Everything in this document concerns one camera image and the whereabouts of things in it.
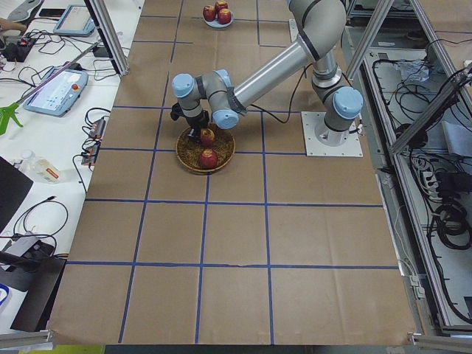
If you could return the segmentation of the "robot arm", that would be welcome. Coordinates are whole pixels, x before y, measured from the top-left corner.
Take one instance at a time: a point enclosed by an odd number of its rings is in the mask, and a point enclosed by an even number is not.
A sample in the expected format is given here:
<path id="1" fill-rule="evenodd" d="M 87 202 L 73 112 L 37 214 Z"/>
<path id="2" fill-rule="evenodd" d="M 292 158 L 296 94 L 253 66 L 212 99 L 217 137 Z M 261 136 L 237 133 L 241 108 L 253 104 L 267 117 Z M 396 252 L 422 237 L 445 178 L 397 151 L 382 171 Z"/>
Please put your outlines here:
<path id="1" fill-rule="evenodd" d="M 251 104 L 311 64 L 313 90 L 327 110 L 315 129 L 316 138 L 331 147 L 345 143 L 364 100 L 359 91 L 342 84 L 342 70 L 334 57 L 334 46 L 346 22 L 344 5 L 336 0 L 289 1 L 288 8 L 298 29 L 295 41 L 238 86 L 231 84 L 223 69 L 197 77 L 182 73 L 173 78 L 178 102 L 170 117 L 185 118 L 193 139 L 208 122 L 221 129 L 233 128 Z"/>

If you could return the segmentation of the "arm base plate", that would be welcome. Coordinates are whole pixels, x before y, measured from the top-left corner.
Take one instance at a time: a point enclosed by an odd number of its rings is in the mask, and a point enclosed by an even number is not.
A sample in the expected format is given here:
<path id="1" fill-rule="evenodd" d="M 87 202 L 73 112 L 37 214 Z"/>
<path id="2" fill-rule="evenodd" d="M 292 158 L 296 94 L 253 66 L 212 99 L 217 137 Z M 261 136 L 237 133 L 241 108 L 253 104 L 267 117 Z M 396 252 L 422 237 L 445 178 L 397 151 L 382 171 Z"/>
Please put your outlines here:
<path id="1" fill-rule="evenodd" d="M 344 132 L 332 131 L 325 124 L 325 112 L 303 111 L 302 129 L 306 156 L 362 158 L 363 152 L 355 123 Z"/>

